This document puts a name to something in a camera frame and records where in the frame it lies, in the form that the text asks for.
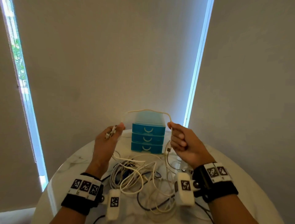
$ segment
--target round table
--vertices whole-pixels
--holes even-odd
[[[125,130],[117,143],[116,151],[120,153],[122,158],[127,158],[128,156],[134,154],[141,155],[141,153],[131,151],[131,133],[132,130]],[[170,139],[170,135],[171,132],[166,131],[164,145],[166,145],[166,143]],[[239,198],[252,214],[252,216],[260,224],[283,223],[278,211],[276,210],[270,199],[267,197],[265,192],[242,168],[240,168],[236,163],[234,163],[228,157],[226,157],[216,149],[212,148],[211,146],[205,146],[209,153],[215,158],[215,160],[223,163],[223,165],[227,168],[233,178],[236,188],[239,191]],[[77,152],[70,156],[56,171],[52,179],[49,181],[49,184],[43,192],[42,196],[40,197],[32,219],[32,224],[48,224],[53,219],[58,210],[61,208],[60,204],[65,198],[67,191],[70,188],[76,175],[84,172],[88,164],[90,163],[93,148],[94,141],[80,148]],[[146,158],[148,158],[151,161],[157,160],[156,157],[150,155],[143,155],[139,158],[143,160],[146,160]],[[117,164],[117,162],[114,159],[111,159],[109,163],[109,171],[113,168],[115,164]],[[110,172],[107,172],[102,177],[102,179],[109,174]],[[109,187],[107,187],[109,183],[105,182],[104,185],[106,186],[104,188],[104,194],[106,194],[109,189]],[[197,202],[208,208],[207,204],[202,200],[202,198],[197,198]],[[97,217],[105,213],[106,206],[98,205],[97,208],[91,209],[85,223],[92,224]],[[97,221],[97,224],[105,222],[105,219],[102,218]],[[175,215],[166,222],[210,223],[206,214],[197,206],[191,208],[178,207],[176,209]],[[149,219],[146,215],[146,212],[139,207],[136,201],[136,196],[131,197],[122,195],[119,219],[114,221],[114,223],[144,224],[153,223],[153,221]]]

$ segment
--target drawer handle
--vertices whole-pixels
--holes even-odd
[[[151,148],[152,148],[152,147],[149,147],[148,149],[145,149],[145,147],[142,146],[142,149],[145,150],[145,151],[148,151],[148,150],[150,150]]]
[[[154,130],[154,128],[152,128],[150,131],[147,131],[147,130],[145,129],[145,127],[144,127],[143,129],[144,129],[145,132],[147,132],[147,133],[150,133],[150,132],[152,132],[152,131]]]
[[[150,138],[150,140],[146,140],[146,139],[143,137],[143,140],[144,140],[145,142],[150,142],[152,139],[153,139],[153,138]]]

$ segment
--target drawer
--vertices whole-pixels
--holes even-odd
[[[140,133],[140,134],[147,134],[147,135],[158,135],[164,136],[165,135],[165,128],[161,126],[151,126],[151,125],[144,125],[144,124],[132,124],[132,132]]]
[[[152,144],[143,144],[137,142],[131,142],[131,150],[137,152],[150,152],[153,154],[161,154],[163,150],[163,145],[152,145]]]
[[[133,142],[139,142],[139,143],[150,143],[153,145],[163,145],[164,142],[164,136],[152,136],[152,135],[145,135],[145,134],[136,134],[132,133],[132,139]]]

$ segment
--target roller blind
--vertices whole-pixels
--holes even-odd
[[[207,0],[14,4],[49,178],[126,111],[183,123]]]
[[[189,122],[295,219],[294,1],[215,1]]]
[[[41,195],[9,41],[0,10],[0,211],[34,207]]]

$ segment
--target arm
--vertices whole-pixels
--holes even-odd
[[[193,169],[215,162],[215,159],[191,129],[173,122],[169,122],[168,127],[173,128],[172,148]],[[215,224],[258,224],[235,194],[217,198],[208,205]]]
[[[116,133],[110,139],[105,139],[106,133],[110,132],[112,128],[108,127],[96,137],[92,161],[85,171],[99,179],[108,170],[109,161],[115,151],[117,141],[125,129],[124,124],[120,123],[116,127]],[[85,220],[85,215],[70,208],[61,207],[50,224],[84,224]]]

